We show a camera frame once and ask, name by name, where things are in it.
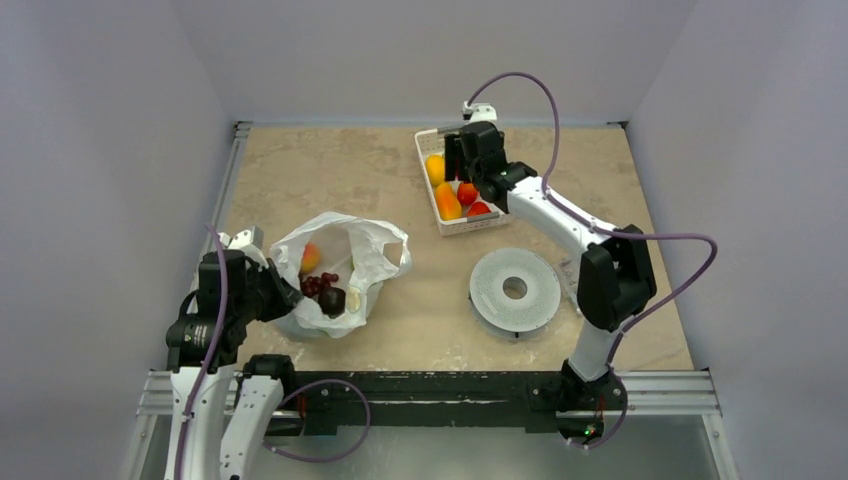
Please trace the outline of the yellow fake fruit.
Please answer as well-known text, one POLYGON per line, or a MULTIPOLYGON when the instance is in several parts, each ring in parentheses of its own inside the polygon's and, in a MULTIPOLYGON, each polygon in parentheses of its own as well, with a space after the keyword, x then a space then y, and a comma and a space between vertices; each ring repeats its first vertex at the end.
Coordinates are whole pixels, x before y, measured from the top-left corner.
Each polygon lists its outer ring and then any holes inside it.
POLYGON ((445 159, 442 155, 429 155, 424 166, 429 184, 433 188, 437 188, 445 182, 445 159))

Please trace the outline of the dark red fake grapes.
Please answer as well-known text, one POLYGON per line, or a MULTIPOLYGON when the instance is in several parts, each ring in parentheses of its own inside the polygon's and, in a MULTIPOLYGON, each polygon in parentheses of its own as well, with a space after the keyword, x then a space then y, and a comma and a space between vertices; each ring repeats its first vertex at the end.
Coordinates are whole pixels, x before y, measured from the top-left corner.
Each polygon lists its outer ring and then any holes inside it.
POLYGON ((318 296, 326 288, 333 286, 339 281, 339 275, 331 272, 323 272, 319 275, 304 275, 300 279, 302 293, 306 297, 318 296))

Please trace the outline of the dark purple fake plum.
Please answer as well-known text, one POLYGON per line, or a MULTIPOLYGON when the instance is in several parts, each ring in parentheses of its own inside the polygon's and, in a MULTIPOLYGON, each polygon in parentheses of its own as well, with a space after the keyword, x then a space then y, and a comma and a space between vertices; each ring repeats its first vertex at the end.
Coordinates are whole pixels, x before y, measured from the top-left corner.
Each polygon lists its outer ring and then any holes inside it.
POLYGON ((330 318, 342 315, 346 310, 346 291, 333 286, 325 287, 318 295, 318 304, 322 313, 330 318))

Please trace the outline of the white plastic bag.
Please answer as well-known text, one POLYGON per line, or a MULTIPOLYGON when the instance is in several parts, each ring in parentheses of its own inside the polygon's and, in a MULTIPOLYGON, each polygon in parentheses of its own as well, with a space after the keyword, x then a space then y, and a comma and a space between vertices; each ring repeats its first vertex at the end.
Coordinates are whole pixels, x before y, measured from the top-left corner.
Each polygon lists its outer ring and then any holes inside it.
POLYGON ((338 288, 361 291, 358 312, 335 318, 325 316, 316 299, 304 298, 294 310, 272 324, 290 338, 341 338, 363 327, 376 305, 383 283, 406 274, 412 264, 408 234, 394 224, 337 212, 324 212, 297 227, 270 247, 270 258, 280 276, 297 287, 301 257, 307 242, 322 253, 314 275, 339 275, 338 288))

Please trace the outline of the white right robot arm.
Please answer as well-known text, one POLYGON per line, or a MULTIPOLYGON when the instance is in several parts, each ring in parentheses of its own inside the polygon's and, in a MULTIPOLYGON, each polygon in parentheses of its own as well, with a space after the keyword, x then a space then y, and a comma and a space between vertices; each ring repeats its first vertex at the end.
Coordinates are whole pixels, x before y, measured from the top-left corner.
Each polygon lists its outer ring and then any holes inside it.
POLYGON ((646 240, 629 225, 617 228, 556 193, 536 170, 508 160, 504 134, 477 121, 444 132, 445 177, 468 181, 502 212, 526 221, 577 262, 576 301, 584 317, 574 352, 563 365, 561 392, 584 407, 611 370, 616 335, 657 293, 646 240))

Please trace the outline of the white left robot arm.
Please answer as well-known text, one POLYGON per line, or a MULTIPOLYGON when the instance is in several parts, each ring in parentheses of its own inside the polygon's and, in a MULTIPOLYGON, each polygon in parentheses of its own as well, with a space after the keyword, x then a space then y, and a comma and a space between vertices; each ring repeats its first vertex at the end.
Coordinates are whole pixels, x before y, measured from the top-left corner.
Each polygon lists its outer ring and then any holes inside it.
POLYGON ((239 250, 210 252, 198 286, 166 332, 173 418, 168 479, 247 479, 272 413, 292 405, 298 382, 287 355, 237 365, 253 321, 289 312, 301 294, 239 250))

